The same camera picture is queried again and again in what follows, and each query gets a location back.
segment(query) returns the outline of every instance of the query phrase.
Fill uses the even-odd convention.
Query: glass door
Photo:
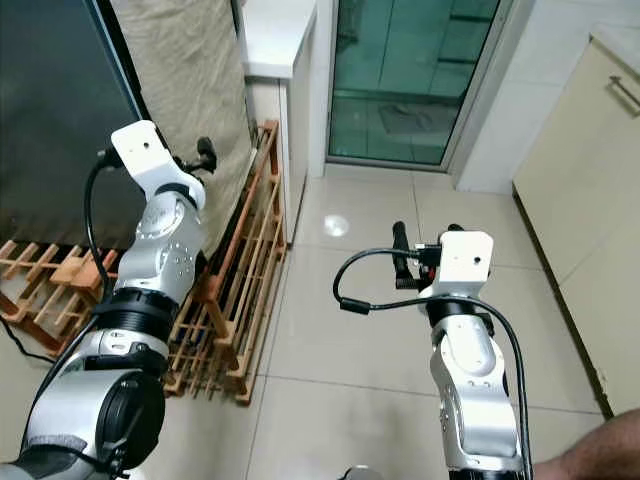
[[[340,0],[329,161],[443,170],[500,0]]]

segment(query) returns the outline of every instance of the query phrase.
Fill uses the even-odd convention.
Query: beige cabinet door
[[[639,247],[637,215],[560,287],[614,413],[640,407]]]
[[[640,80],[596,40],[514,179],[560,284],[616,225],[637,215]]]

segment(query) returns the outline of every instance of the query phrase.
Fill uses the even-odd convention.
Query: white cabinet
[[[640,222],[618,226],[560,286],[615,413],[640,407]]]
[[[243,7],[249,105],[258,124],[278,120],[287,242],[295,234],[309,166],[313,0],[248,0]]]
[[[640,94],[637,76],[592,42],[514,179],[559,283],[636,215],[640,118],[611,76]]]
[[[638,98],[640,75],[592,40],[514,179],[614,413],[640,407]]]

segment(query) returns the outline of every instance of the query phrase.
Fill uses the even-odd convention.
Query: beige curtain
[[[218,246],[249,170],[251,142],[244,73],[229,0],[112,0],[142,96],[174,155],[190,162],[208,136],[218,155],[214,175],[197,171],[207,192],[201,212]]]

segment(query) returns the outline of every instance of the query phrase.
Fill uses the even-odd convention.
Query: wooden slat
[[[281,228],[282,228],[282,217],[278,219],[274,240],[275,238],[277,238]],[[264,273],[265,278],[271,279],[271,277],[273,276],[273,270],[276,265],[276,259],[277,259],[276,242],[273,241],[271,244],[271,250],[269,252],[267,266],[265,268],[265,273]],[[253,314],[253,321],[251,322],[251,327],[249,329],[249,334],[247,336],[245,351],[238,356],[238,369],[229,371],[228,376],[242,377],[247,373],[249,360],[251,359],[251,355],[253,354],[253,351],[254,351],[256,335],[258,334],[258,331],[260,329],[260,324],[262,322],[262,315],[264,312],[264,307],[268,298],[270,288],[271,288],[270,281],[266,281],[262,283],[260,288],[260,293],[258,294],[258,300],[256,302],[256,309]]]
[[[49,245],[49,247],[45,250],[45,252],[36,261],[35,265],[31,267],[31,270],[27,272],[27,276],[26,276],[27,282],[30,282],[31,280],[33,280],[38,276],[38,274],[44,268],[44,264],[47,263],[49,260],[51,260],[56,255],[56,253],[58,253],[58,250],[60,250],[60,247],[58,247],[57,245],[53,243]]]
[[[17,246],[18,244],[13,240],[7,240],[4,245],[2,245],[2,248],[0,248],[0,259],[9,258],[9,255],[11,255]]]
[[[208,379],[207,384],[205,385],[205,392],[209,395],[213,393],[213,389],[215,388],[216,382],[216,374],[218,372],[218,368],[220,367],[220,362],[222,361],[222,350],[214,349],[213,356],[209,362],[208,366]]]
[[[205,319],[207,318],[207,309],[201,308],[200,314],[198,315],[198,320],[191,332],[191,338],[189,339],[191,343],[195,344],[198,341],[198,337],[202,335],[201,330],[204,328],[203,324]]]
[[[194,367],[196,368],[194,379],[196,380],[198,385],[201,383],[200,378],[205,374],[205,372],[203,372],[203,368],[206,365],[206,360],[210,357],[210,355],[213,355],[213,353],[210,354],[209,352],[211,352],[211,350],[214,348],[213,340],[215,338],[215,331],[211,329],[207,331],[206,334],[206,346],[198,352],[194,361]]]
[[[55,351],[60,348],[60,342],[44,331],[39,325],[33,323],[29,317],[25,317],[20,323],[16,324],[16,327],[31,335],[40,345],[49,351]]]
[[[184,353],[184,349],[187,348],[187,343],[189,341],[189,335],[191,334],[191,330],[193,329],[193,324],[187,325],[186,331],[184,332],[184,336],[182,337],[182,341],[180,342],[180,347],[178,347],[178,351],[176,352],[176,356],[173,359],[173,363],[171,364],[172,370],[177,370],[178,364],[180,363],[182,354]]]
[[[175,342],[176,338],[178,338],[178,332],[180,331],[180,328],[184,326],[184,319],[186,318],[187,313],[191,308],[192,302],[193,292],[190,292],[189,295],[187,295],[187,298],[185,299],[184,304],[182,305],[182,308],[178,313],[178,316],[176,317],[176,321],[173,322],[173,327],[171,328],[171,333],[169,334],[169,340],[171,340],[172,342]]]
[[[98,298],[98,294],[93,290],[89,290],[88,288],[78,288],[76,293],[80,296],[80,298],[88,308],[95,307],[100,301]]]
[[[70,312],[74,311],[74,309],[78,305],[78,302],[80,302],[80,295],[76,292],[73,295],[71,295],[71,298],[69,299],[67,304],[64,306],[64,308],[56,318],[54,322],[54,325],[56,327],[59,326],[61,328],[64,328],[66,326],[66,322],[68,322],[70,319],[69,314]]]
[[[7,259],[1,259],[0,258],[0,265],[17,265],[19,268],[32,268],[35,265],[35,262],[31,261],[31,262],[18,262],[17,260],[7,260]],[[59,263],[52,263],[52,262],[44,262],[42,265],[42,268],[45,269],[56,269],[60,266]]]
[[[78,319],[76,320],[76,324],[75,324],[75,329],[76,330],[80,330],[81,328],[83,328],[87,322],[89,321],[89,315],[91,315],[91,308],[86,307],[82,313],[78,316]]]
[[[192,360],[192,364],[191,364],[191,372],[195,372],[196,369],[198,368],[198,365],[200,365],[202,363],[202,361],[204,360],[206,353],[210,350],[210,346],[213,345],[213,342],[211,342],[211,337],[213,337],[213,329],[209,328],[209,329],[205,329],[202,332],[202,337],[200,338],[200,342],[198,345],[198,350],[196,352],[196,354],[193,356]]]
[[[60,296],[66,290],[64,285],[58,285],[56,289],[53,291],[51,296],[47,299],[45,304],[40,309],[40,312],[36,315],[36,318],[33,319],[33,323],[36,325],[40,325],[44,321],[44,317],[46,313],[51,309],[51,307],[58,301]]]
[[[195,395],[200,389],[202,369],[205,365],[204,359],[209,355],[212,346],[213,342],[207,341],[204,347],[201,349],[201,354],[196,355],[193,363],[191,364],[192,378],[191,385],[189,385],[189,395]]]
[[[73,277],[75,277],[80,268],[82,268],[84,258],[86,258],[86,254],[84,258],[78,256],[81,252],[82,249],[78,246],[71,249],[60,266],[53,272],[53,275],[51,275],[49,279],[51,283],[58,285],[69,285],[71,283]]]
[[[46,284],[46,280],[47,280],[46,276],[43,274],[40,274],[38,278],[36,278],[33,282],[31,282],[27,286],[25,291],[22,292],[23,295],[25,295],[26,293],[27,297],[18,299],[18,302],[16,304],[16,306],[18,307],[18,311],[15,313],[15,315],[5,316],[5,319],[12,323],[16,323],[16,324],[20,323],[25,318],[27,313],[29,313],[29,309],[31,305],[33,305],[33,302],[36,301],[38,293],[40,292],[42,287]]]
[[[267,252],[268,252],[269,248],[268,246],[262,245],[262,247],[260,248],[260,253],[259,253],[259,258],[258,258],[258,263],[256,265],[256,271],[262,271],[263,265],[268,257]],[[238,349],[241,346],[242,343],[242,338],[244,337],[244,331],[246,328],[246,323],[249,321],[249,318],[251,316],[251,310],[253,307],[253,299],[255,298],[256,294],[259,291],[259,287],[262,283],[261,279],[256,276],[256,275],[251,275],[247,278],[247,282],[249,282],[251,285],[249,287],[249,293],[247,295],[247,301],[245,302],[245,304],[242,307],[242,312],[240,313],[240,318],[238,320],[236,320],[238,322],[238,326],[236,327],[236,335],[235,338],[233,340],[233,348],[238,351]]]
[[[276,248],[276,252],[280,256],[278,261],[278,263],[280,263],[280,269],[278,270],[277,279],[275,278],[271,279],[271,282],[273,283],[273,293],[269,295],[269,300],[267,302],[267,306],[265,307],[265,311],[263,314],[264,315],[263,325],[262,325],[262,328],[260,328],[260,333],[258,334],[258,338],[256,340],[257,350],[254,353],[254,355],[252,355],[249,372],[244,379],[244,385],[245,385],[246,391],[245,393],[239,393],[239,394],[236,394],[235,396],[236,402],[242,405],[248,405],[251,402],[251,395],[255,388],[256,378],[258,376],[258,369],[260,366],[260,360],[262,357],[262,353],[264,352],[264,344],[267,338],[267,331],[269,329],[269,324],[271,322],[273,306],[276,302],[279,284],[282,279],[282,270],[283,270],[286,252],[280,253],[278,248]]]
[[[175,383],[170,387],[165,386],[165,391],[171,392],[175,395],[182,395],[181,392],[182,392],[183,382],[186,376],[186,367],[187,367],[186,362],[184,362],[184,365],[180,367],[180,371],[177,371],[178,368],[176,366],[175,368],[176,371],[172,372],[172,375],[175,378]]]
[[[278,188],[277,185],[274,186],[273,191],[271,192],[271,196],[270,196],[270,202],[268,203],[268,205],[273,204],[273,199],[276,197],[276,195],[278,194]],[[251,256],[251,263],[249,264],[249,270],[247,271],[247,275],[251,276],[254,274],[255,269],[256,269],[256,264],[258,261],[258,256],[260,254],[260,250],[262,248],[262,242],[264,240],[264,236],[265,236],[265,231],[267,228],[267,224],[269,222],[270,216],[268,214],[265,215],[263,221],[262,221],[262,225],[260,227],[260,233],[258,234],[258,239],[256,241],[256,247],[253,251],[253,255]],[[240,312],[244,311],[245,308],[245,302],[247,302],[248,298],[247,296],[249,295],[249,289],[251,286],[252,282],[245,282],[243,288],[242,288],[242,293],[240,294],[240,300],[238,302],[238,308],[236,310],[236,318],[234,321],[234,327],[233,330],[231,332],[231,334],[233,335],[239,325],[238,319],[240,318]]]
[[[258,218],[258,215],[254,215],[253,220],[251,221],[249,233],[247,234],[248,238],[240,255],[238,268],[235,272],[233,283],[231,284],[231,289],[229,290],[227,304],[225,305],[224,309],[224,314],[227,318],[231,315],[231,311],[233,310],[233,306],[236,303],[236,298],[238,297],[238,293],[240,291],[240,286],[242,285],[242,272],[244,272],[244,270],[247,268],[247,264],[249,263],[249,259],[251,258],[251,247],[255,243],[252,237],[259,223]]]
[[[164,391],[177,395],[182,385],[182,375],[179,372],[171,372],[171,376],[173,377],[173,383],[165,383]]]
[[[4,278],[5,280],[9,280],[13,278],[13,276],[17,273],[18,268],[20,267],[20,265],[18,264],[21,262],[29,261],[37,251],[38,251],[37,243],[31,242],[29,245],[27,245],[25,249],[22,251],[22,253],[16,259],[16,263],[14,263],[9,268],[7,268],[7,270],[2,274],[2,278]]]
[[[109,250],[109,252],[102,259],[102,265],[105,270],[109,270],[113,262],[118,258],[118,252],[116,250]],[[80,271],[71,280],[71,286],[76,288],[86,288],[91,291],[95,291],[100,286],[101,278],[96,267],[93,257],[82,265]]]
[[[231,333],[229,332],[229,322],[225,321],[225,317],[220,311],[218,302],[207,302],[206,307],[207,312],[209,312],[209,316],[211,317],[211,321],[213,322],[213,328],[216,331],[218,339],[229,339],[231,337]]]
[[[7,315],[18,313],[18,307],[4,293],[0,292],[0,309]]]
[[[274,144],[274,141],[276,138],[276,132],[277,132],[277,122],[275,124],[275,127],[270,130],[267,143],[266,145],[264,145],[264,147],[261,148],[259,153],[259,159],[256,160],[258,167],[256,168],[255,176],[253,178],[253,181],[251,182],[251,186],[249,187],[249,193],[247,194],[244,207],[242,208],[242,212],[240,213],[240,217],[238,219],[238,226],[233,232],[233,236],[231,237],[231,242],[229,243],[229,248],[227,249],[227,253],[224,256],[224,260],[222,261],[222,266],[220,267],[220,271],[216,276],[217,281],[213,285],[212,290],[208,292],[208,295],[209,295],[208,299],[211,301],[218,298],[218,294],[220,292],[220,286],[221,286],[221,279],[225,277],[225,275],[227,274],[227,271],[231,267],[231,263],[235,256],[236,249],[238,248],[238,245],[240,243],[240,236],[242,235],[242,228],[244,226],[244,222],[246,221],[247,216],[249,215],[249,208],[253,203],[253,197],[255,197],[256,191],[258,190],[257,186],[258,186],[258,181],[260,180],[261,172],[264,170],[267,160],[269,160],[269,151],[271,149],[271,146]]]

